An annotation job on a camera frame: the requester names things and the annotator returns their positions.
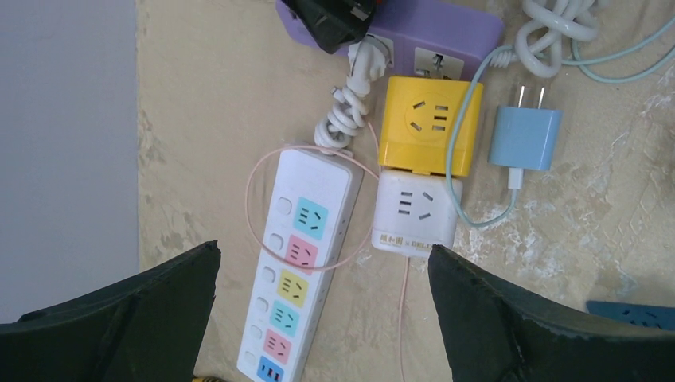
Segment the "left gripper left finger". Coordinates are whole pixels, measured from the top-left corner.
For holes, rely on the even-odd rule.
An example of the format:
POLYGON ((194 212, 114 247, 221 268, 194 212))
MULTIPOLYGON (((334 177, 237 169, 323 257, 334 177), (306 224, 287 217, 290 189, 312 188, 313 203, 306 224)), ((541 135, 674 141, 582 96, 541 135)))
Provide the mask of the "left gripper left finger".
POLYGON ((221 253, 207 241, 1 327, 4 381, 190 381, 221 253))

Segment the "light blue USB charger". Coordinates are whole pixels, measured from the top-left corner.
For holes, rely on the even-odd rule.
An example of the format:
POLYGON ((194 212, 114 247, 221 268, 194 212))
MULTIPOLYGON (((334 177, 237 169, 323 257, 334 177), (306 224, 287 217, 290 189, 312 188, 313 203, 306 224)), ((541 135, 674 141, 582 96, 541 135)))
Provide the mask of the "light blue USB charger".
POLYGON ((519 85, 512 102, 497 107, 489 163, 535 171, 551 168, 563 112, 547 97, 544 85, 519 85))

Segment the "purple socket base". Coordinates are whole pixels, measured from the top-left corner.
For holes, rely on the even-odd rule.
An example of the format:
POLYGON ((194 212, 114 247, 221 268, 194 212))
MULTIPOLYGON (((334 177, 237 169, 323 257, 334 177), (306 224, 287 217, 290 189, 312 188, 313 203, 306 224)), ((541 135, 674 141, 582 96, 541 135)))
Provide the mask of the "purple socket base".
POLYGON ((386 1, 368 35, 386 45, 393 75, 471 80, 504 32, 495 15, 444 1, 386 1))

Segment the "yellow black needle-nose pliers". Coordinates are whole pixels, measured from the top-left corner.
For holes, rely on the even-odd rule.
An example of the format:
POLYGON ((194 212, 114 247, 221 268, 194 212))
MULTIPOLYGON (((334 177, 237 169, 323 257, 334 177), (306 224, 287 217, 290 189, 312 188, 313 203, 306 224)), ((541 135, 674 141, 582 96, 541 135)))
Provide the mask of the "yellow black needle-nose pliers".
POLYGON ((193 376, 192 382, 228 382, 218 376, 193 376))

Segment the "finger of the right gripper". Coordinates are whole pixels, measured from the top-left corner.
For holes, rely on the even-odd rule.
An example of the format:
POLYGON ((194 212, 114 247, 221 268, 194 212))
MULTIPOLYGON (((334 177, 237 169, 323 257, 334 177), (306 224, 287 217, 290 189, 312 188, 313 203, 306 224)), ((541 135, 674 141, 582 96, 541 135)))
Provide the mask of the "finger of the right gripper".
POLYGON ((335 54, 360 42, 380 1, 281 1, 280 17, 297 42, 335 54))

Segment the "white cube adapter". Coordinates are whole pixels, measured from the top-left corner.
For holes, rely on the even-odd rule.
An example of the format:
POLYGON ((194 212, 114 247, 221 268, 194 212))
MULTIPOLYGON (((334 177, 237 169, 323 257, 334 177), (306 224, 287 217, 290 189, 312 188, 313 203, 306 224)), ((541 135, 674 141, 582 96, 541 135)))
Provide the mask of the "white cube adapter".
POLYGON ((371 236, 375 248, 426 259, 436 244, 453 247, 457 225, 445 177, 381 172, 371 236))

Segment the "white power strip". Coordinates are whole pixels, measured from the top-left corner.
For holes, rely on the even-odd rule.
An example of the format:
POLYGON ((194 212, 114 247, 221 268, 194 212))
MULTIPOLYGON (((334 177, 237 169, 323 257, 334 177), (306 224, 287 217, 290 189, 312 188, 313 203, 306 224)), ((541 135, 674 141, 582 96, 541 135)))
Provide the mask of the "white power strip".
POLYGON ((364 177, 313 150, 279 157, 237 368, 252 381, 299 381, 364 177))

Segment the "blue cube adapter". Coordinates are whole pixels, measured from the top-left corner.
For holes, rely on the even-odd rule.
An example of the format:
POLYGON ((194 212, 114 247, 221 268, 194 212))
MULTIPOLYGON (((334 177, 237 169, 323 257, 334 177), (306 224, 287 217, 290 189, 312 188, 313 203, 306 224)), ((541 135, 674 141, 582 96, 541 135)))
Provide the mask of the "blue cube adapter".
POLYGON ((587 301, 586 307, 589 314, 618 322, 674 331, 673 307, 594 300, 587 301))

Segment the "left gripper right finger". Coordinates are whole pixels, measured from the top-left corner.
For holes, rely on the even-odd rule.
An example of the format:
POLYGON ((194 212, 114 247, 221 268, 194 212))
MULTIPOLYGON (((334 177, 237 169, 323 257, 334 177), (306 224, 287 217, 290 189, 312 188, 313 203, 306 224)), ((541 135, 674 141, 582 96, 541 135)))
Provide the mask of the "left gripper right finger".
POLYGON ((559 304, 441 245, 431 294, 456 381, 671 381, 674 331, 559 304))

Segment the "yellow cube adapter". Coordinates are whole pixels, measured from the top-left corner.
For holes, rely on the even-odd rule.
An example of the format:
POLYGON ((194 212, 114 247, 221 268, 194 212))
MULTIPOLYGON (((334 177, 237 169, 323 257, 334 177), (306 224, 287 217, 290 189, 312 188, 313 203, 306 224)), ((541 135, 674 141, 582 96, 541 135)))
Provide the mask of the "yellow cube adapter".
POLYGON ((469 81, 392 76, 378 162, 423 175, 446 173, 447 144, 469 81))

